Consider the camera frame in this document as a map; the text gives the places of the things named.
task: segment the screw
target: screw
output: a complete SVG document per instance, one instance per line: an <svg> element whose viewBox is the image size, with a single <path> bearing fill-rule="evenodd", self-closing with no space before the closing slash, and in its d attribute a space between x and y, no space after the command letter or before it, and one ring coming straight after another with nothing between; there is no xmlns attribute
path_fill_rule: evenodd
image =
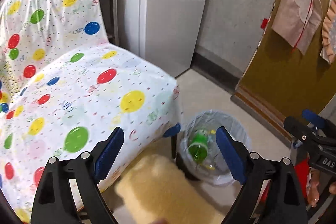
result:
<svg viewBox="0 0 336 224"><path fill-rule="evenodd" d="M283 162L287 165L291 164L291 160L289 158L283 158Z"/></svg>
<svg viewBox="0 0 336 224"><path fill-rule="evenodd" d="M251 157L252 159L254 159L254 160L257 160L257 159L259 158L259 155L258 155L256 152L252 152L252 153L250 154L250 157Z"/></svg>
<svg viewBox="0 0 336 224"><path fill-rule="evenodd" d="M57 160L56 157L51 157L51 158L49 159L49 163L50 163L50 164L54 164L54 163L56 162L56 160Z"/></svg>
<svg viewBox="0 0 336 224"><path fill-rule="evenodd" d="M83 152L82 154L81 154L81 158L82 159L87 159L88 157L90 156L90 153L89 152Z"/></svg>

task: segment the gray wall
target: gray wall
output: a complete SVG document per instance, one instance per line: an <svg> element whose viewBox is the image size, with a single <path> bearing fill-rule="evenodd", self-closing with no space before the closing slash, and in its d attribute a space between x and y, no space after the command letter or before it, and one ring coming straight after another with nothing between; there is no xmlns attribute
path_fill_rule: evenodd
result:
<svg viewBox="0 0 336 224"><path fill-rule="evenodd" d="M196 52L240 77L258 46L274 0L207 0Z"/></svg>

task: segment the fluffy yellow fabric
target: fluffy yellow fabric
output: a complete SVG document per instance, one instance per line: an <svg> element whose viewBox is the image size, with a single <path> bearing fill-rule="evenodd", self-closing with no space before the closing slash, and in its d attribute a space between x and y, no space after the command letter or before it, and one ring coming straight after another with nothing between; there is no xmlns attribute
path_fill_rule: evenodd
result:
<svg viewBox="0 0 336 224"><path fill-rule="evenodd" d="M224 215L207 203L168 158L141 153L123 172L117 194L137 224L219 224Z"/></svg>

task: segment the green balloon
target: green balloon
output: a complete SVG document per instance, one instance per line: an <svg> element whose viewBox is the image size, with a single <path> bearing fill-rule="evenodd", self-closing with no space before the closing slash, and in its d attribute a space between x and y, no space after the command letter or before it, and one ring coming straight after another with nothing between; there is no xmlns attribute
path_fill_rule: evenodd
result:
<svg viewBox="0 0 336 224"><path fill-rule="evenodd" d="M18 55L19 55L19 50L17 48L13 48L9 52L9 58L12 60L16 59Z"/></svg>
<svg viewBox="0 0 336 224"><path fill-rule="evenodd" d="M84 56L84 53L78 52L71 57L70 62L75 63Z"/></svg>
<svg viewBox="0 0 336 224"><path fill-rule="evenodd" d="M64 142L64 149L70 153L76 153L83 149L89 138L89 132L85 127L76 127L72 129Z"/></svg>
<svg viewBox="0 0 336 224"><path fill-rule="evenodd" d="M5 140L5 144L3 145L4 148L9 149L12 146L13 140L13 133L11 133Z"/></svg>
<svg viewBox="0 0 336 224"><path fill-rule="evenodd" d="M33 24L36 24L36 23L38 23L42 20L43 16L44 16L44 11L43 10L41 10L41 9L36 10L31 15L30 22L33 23Z"/></svg>

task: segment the trash can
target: trash can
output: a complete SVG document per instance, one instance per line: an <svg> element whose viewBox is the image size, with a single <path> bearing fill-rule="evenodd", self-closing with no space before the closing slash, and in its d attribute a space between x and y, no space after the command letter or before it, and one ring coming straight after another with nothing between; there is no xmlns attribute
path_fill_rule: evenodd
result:
<svg viewBox="0 0 336 224"><path fill-rule="evenodd" d="M178 147L176 163L188 178L195 177L222 187L234 182L216 144L216 130L221 126L226 128L234 140L242 142L251 150L251 140L238 120L221 111L202 112L184 127Z"/></svg>

